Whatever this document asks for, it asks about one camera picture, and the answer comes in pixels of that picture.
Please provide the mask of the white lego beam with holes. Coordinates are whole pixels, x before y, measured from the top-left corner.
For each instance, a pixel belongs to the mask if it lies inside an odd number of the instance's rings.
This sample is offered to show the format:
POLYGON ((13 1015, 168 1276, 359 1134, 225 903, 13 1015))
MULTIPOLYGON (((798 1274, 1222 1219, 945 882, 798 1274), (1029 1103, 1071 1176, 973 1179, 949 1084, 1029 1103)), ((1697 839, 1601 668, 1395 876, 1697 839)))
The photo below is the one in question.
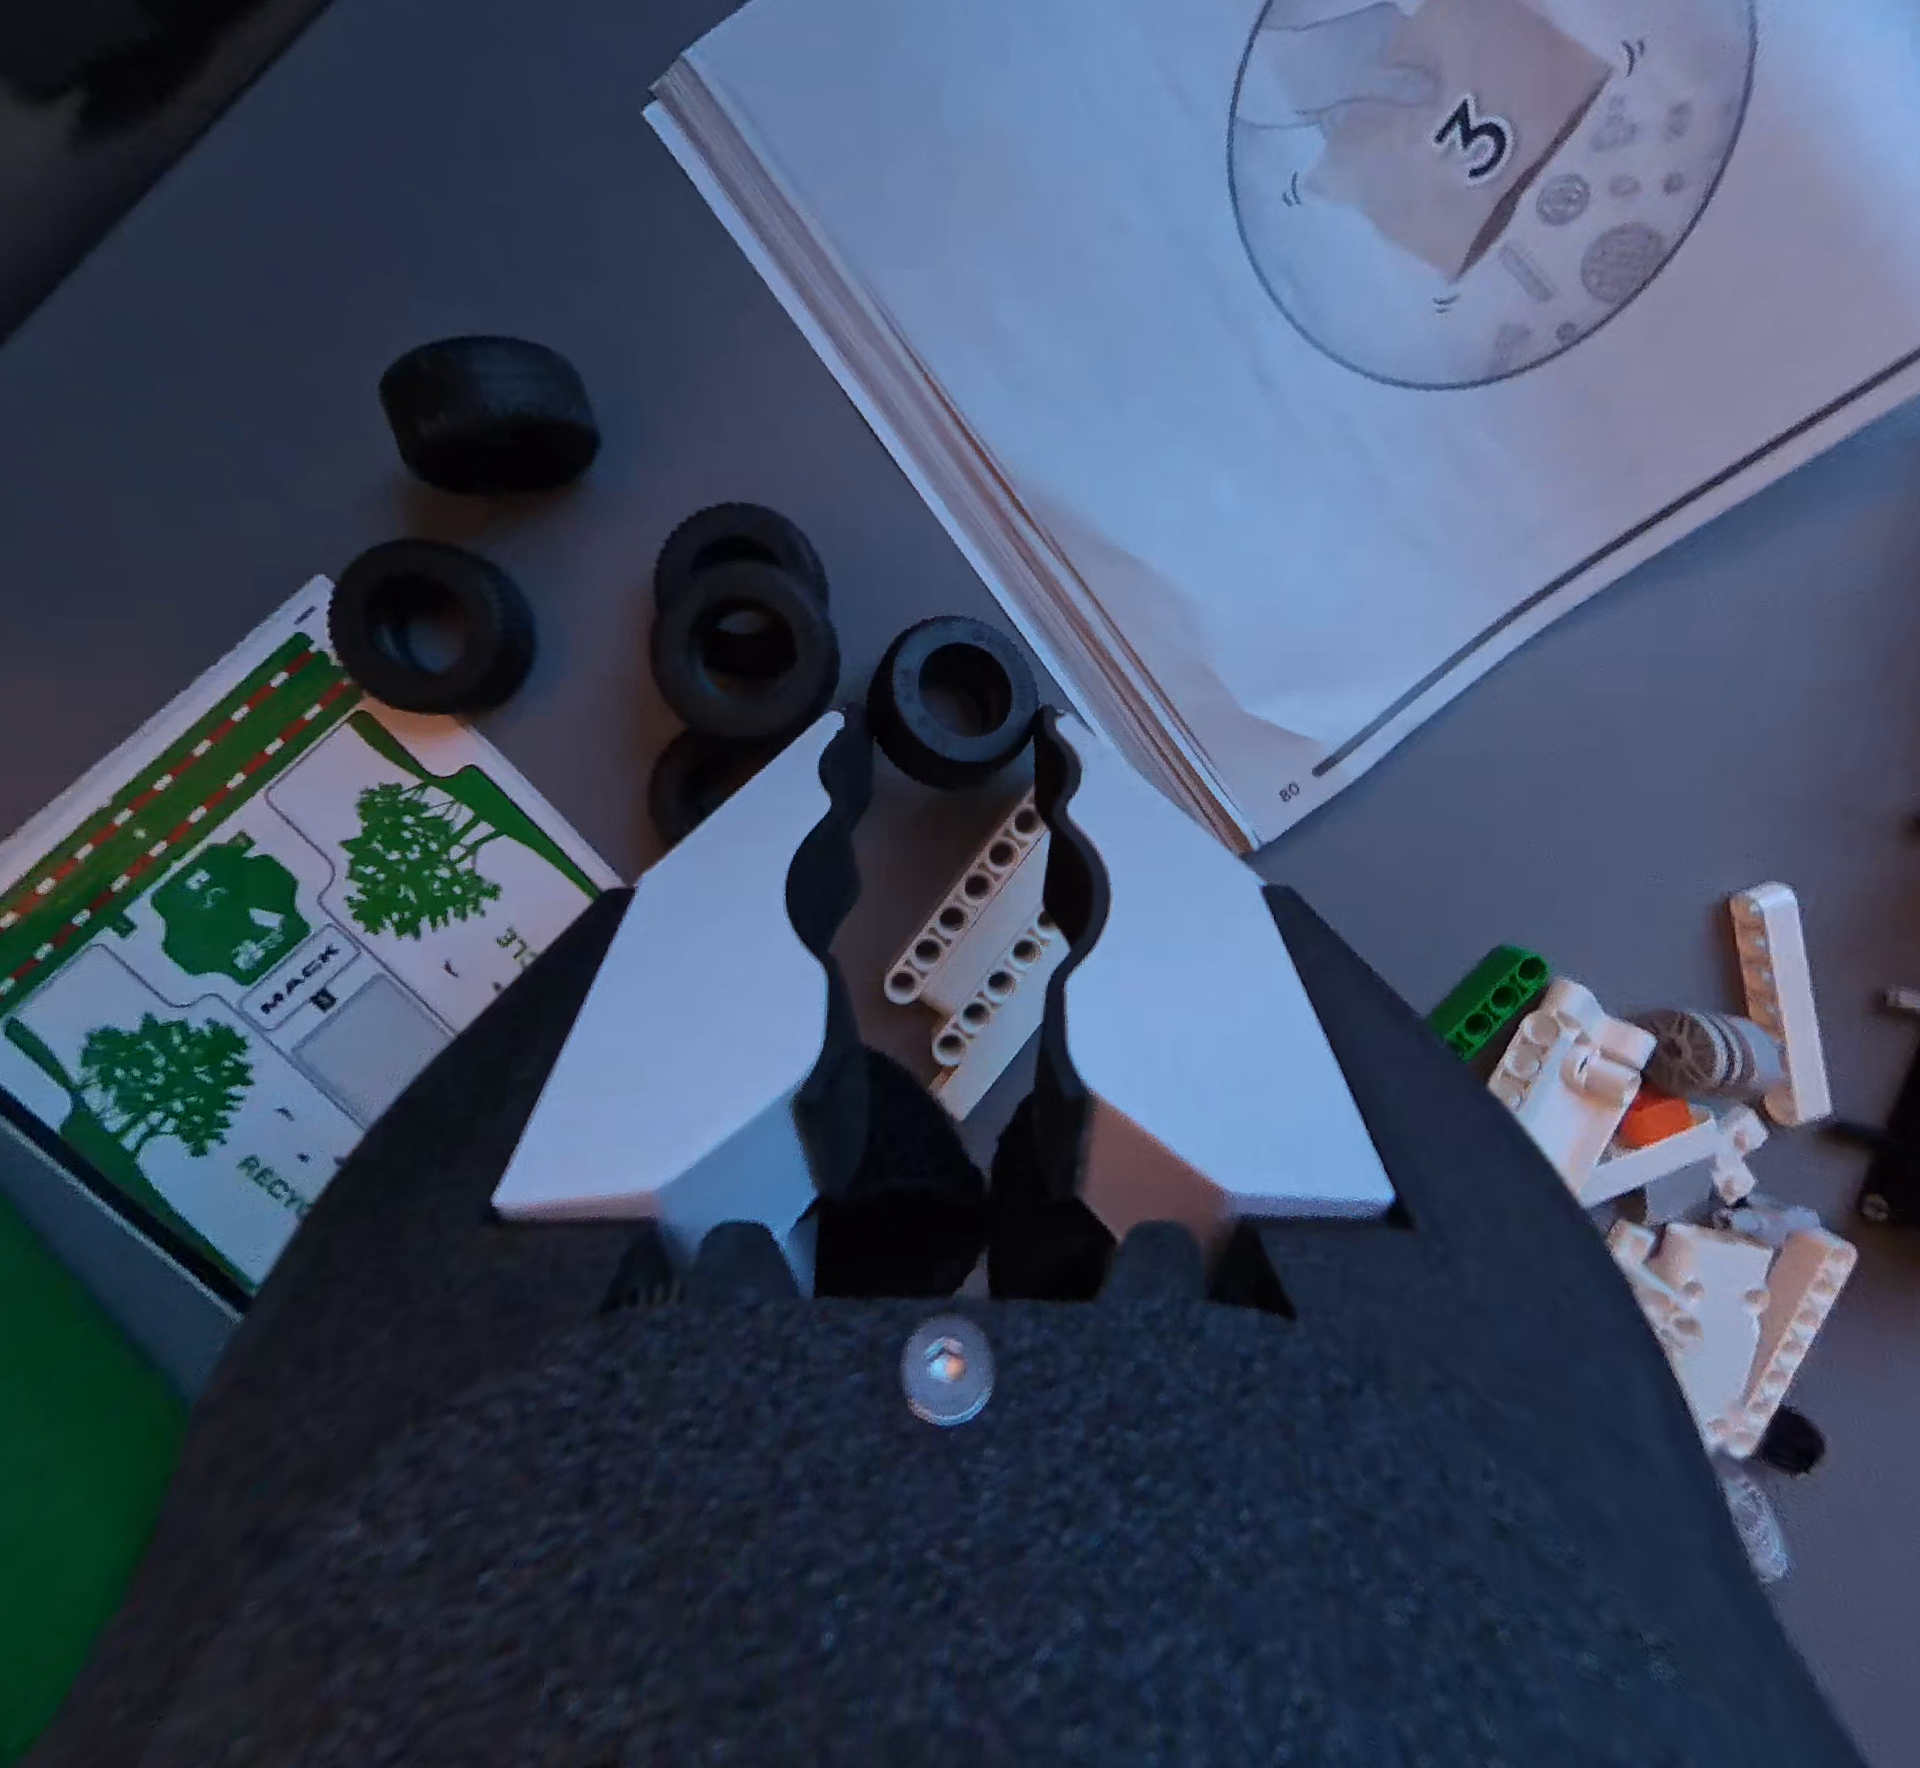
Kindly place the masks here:
POLYGON ((928 1093, 955 1123, 973 1114, 1037 1028, 1048 981, 1066 951, 1055 922, 1034 917, 935 1030, 937 1075, 928 1093))
POLYGON ((1048 830, 1031 793, 935 900, 883 975, 892 1004, 952 1012, 1004 964, 1041 912, 1048 830))

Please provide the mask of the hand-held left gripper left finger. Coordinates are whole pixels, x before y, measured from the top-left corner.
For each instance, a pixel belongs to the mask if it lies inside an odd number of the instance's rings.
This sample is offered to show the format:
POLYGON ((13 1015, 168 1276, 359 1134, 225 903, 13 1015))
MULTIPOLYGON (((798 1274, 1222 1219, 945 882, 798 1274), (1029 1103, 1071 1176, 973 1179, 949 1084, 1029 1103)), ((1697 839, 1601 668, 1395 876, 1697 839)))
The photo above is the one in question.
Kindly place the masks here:
POLYGON ((495 1185, 503 1221, 814 1237, 866 1141, 833 944, 871 783, 860 711, 828 711, 637 880, 495 1185))

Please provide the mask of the green and white sticker sheet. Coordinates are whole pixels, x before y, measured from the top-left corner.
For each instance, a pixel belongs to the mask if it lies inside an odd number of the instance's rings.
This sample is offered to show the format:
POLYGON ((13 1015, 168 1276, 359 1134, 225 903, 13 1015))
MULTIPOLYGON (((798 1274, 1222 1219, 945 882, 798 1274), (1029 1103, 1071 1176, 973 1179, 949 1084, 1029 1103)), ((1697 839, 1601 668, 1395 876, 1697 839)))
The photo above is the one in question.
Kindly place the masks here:
POLYGON ((619 876, 318 576, 4 843, 4 1119, 242 1313, 371 1126, 619 876))

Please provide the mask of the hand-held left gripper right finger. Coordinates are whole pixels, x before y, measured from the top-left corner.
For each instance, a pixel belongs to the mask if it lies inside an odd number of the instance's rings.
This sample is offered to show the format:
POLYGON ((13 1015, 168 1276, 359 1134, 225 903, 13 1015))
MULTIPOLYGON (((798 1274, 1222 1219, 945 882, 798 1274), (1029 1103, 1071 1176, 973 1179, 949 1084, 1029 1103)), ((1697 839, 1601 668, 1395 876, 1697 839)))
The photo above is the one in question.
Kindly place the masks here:
POLYGON ((1078 719, 1036 718, 1031 768, 1066 944, 1029 1093, 1044 1189, 1114 1239, 1384 1217, 1392 1184, 1258 879, 1078 719))

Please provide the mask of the pile of loose lego pieces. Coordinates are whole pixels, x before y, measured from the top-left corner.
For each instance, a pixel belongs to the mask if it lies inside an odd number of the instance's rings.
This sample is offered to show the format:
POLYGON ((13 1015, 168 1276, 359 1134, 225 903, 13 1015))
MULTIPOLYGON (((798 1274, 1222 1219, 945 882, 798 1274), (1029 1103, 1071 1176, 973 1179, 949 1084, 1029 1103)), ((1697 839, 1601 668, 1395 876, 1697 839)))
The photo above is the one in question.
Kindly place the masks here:
POLYGON ((1856 1249, 1752 1170, 1773 1131, 1831 1119, 1800 896, 1752 885, 1726 912, 1735 1012, 1609 1012, 1503 946, 1426 1020, 1487 1062, 1487 1093, 1596 1222, 1704 1448, 1800 1478, 1826 1441, 1789 1397, 1856 1249))

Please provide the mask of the group of black toy tires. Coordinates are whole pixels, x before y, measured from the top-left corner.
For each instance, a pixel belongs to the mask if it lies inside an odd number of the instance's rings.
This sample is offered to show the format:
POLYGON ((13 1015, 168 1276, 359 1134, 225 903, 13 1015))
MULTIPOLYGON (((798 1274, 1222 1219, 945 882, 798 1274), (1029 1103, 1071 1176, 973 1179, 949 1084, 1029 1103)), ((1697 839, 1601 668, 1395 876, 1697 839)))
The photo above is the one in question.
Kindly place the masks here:
MULTIPOLYGON (((599 456, 575 369, 501 337, 417 344, 379 382, 403 464, 469 498, 562 489, 599 456)), ((377 703, 465 718, 512 698, 535 659, 531 607, 491 560, 433 541, 353 556, 327 607, 331 651, 377 703)), ((842 659, 828 575, 805 532, 759 503, 714 503, 672 528, 653 568, 650 665, 679 734, 660 751, 646 814, 660 843, 684 839, 810 726, 842 659)), ((1037 714, 1036 678, 1000 629, 921 620, 886 648, 864 723, 908 779, 967 790, 1006 770, 1037 714)))

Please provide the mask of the green plastic bin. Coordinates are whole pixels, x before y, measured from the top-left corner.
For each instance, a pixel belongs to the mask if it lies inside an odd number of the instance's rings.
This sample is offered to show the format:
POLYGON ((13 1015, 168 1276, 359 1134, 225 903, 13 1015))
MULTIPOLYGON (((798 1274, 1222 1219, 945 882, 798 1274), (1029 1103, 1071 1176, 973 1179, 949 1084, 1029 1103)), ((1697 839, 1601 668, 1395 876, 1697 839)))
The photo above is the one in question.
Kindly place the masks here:
POLYGON ((2 1763, 55 1719, 157 1529, 184 1404, 2 1207, 2 1763))

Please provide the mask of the white instruction booklet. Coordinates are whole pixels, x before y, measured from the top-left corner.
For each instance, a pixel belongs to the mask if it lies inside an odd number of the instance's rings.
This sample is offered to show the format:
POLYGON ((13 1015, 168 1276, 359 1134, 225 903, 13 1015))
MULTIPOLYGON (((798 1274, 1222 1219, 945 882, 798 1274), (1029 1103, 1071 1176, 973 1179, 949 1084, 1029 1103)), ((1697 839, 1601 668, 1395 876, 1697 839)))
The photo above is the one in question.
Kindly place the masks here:
POLYGON ((650 121, 1238 851, 1915 397, 1915 0, 753 0, 650 121))

